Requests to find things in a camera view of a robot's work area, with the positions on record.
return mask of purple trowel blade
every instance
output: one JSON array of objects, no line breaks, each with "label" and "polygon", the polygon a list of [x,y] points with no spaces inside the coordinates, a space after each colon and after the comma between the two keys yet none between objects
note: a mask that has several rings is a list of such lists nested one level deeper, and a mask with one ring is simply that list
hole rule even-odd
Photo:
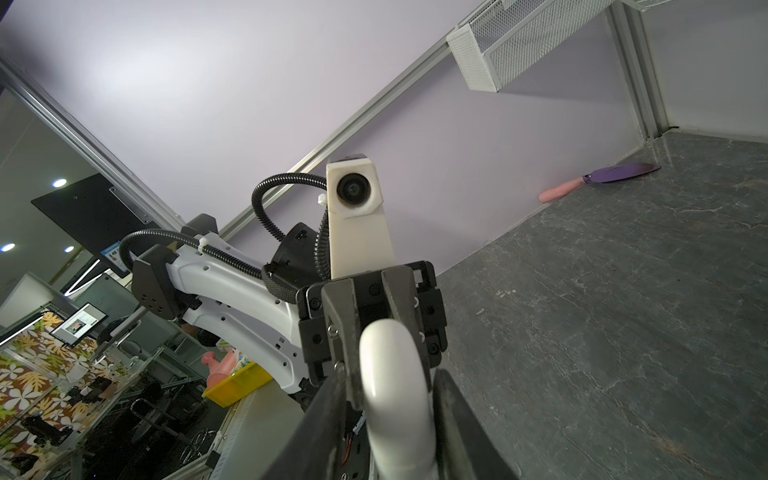
[{"label": "purple trowel blade", "polygon": [[616,165],[614,167],[601,168],[600,170],[595,170],[589,175],[584,175],[584,182],[586,184],[590,182],[595,182],[596,184],[604,184],[606,182],[613,182],[616,180],[623,180],[624,178],[647,174],[648,172],[652,172],[660,168],[660,165],[654,164]]}]

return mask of pink object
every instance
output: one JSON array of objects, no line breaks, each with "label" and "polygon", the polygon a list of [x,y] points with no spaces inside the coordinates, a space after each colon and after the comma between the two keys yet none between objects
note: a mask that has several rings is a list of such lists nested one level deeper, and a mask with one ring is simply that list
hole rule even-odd
[{"label": "pink object", "polygon": [[212,389],[230,376],[237,364],[237,352],[234,349],[230,350],[221,362],[216,361],[216,356],[213,352],[208,352],[203,355],[200,361],[203,365],[208,365],[210,375],[206,381],[206,386]]},{"label": "pink object", "polygon": [[576,190],[581,185],[584,185],[583,177],[579,177],[569,182],[565,182],[562,185],[558,185],[555,188],[550,188],[549,190],[542,192],[538,196],[538,201],[542,202],[543,204],[548,204],[553,200],[557,200],[560,197],[564,197],[568,195],[570,192]]}]

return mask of pink trowel handle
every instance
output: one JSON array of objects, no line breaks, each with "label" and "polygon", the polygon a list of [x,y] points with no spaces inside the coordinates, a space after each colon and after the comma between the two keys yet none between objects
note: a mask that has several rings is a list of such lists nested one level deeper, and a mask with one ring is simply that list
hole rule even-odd
[{"label": "pink trowel handle", "polygon": [[549,190],[542,192],[538,196],[538,201],[542,202],[543,204],[548,204],[549,202],[557,200],[560,197],[565,197],[570,192],[579,188],[581,185],[584,185],[583,177],[565,182],[562,185],[558,185],[555,188],[550,188]]}]

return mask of ceiling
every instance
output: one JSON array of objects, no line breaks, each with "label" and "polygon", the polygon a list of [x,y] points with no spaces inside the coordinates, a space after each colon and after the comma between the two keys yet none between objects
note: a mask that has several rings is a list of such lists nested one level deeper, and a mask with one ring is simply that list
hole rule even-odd
[{"label": "ceiling", "polygon": [[80,247],[31,200],[55,190],[54,180],[73,184],[95,173],[9,91],[0,93],[0,246],[16,244],[0,252],[0,303],[24,273],[49,281]]}]

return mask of robotic arm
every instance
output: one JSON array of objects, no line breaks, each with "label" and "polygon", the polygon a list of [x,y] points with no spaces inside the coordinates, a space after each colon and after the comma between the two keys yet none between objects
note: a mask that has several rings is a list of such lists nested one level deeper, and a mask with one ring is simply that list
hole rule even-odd
[{"label": "robotic arm", "polygon": [[[291,175],[284,183],[326,186]],[[379,478],[516,478],[450,375],[432,381],[447,348],[442,294],[429,262],[396,263],[372,161],[327,166],[319,233],[300,223],[282,235],[269,221],[260,195],[272,178],[254,192],[257,216],[281,240],[263,270],[207,216],[186,232],[143,230],[121,243],[143,306],[224,338],[305,407],[264,478],[352,478],[343,450],[354,429],[369,440],[365,472]],[[131,261],[131,241],[148,235],[160,244]],[[175,252],[171,241],[181,243]]]}]

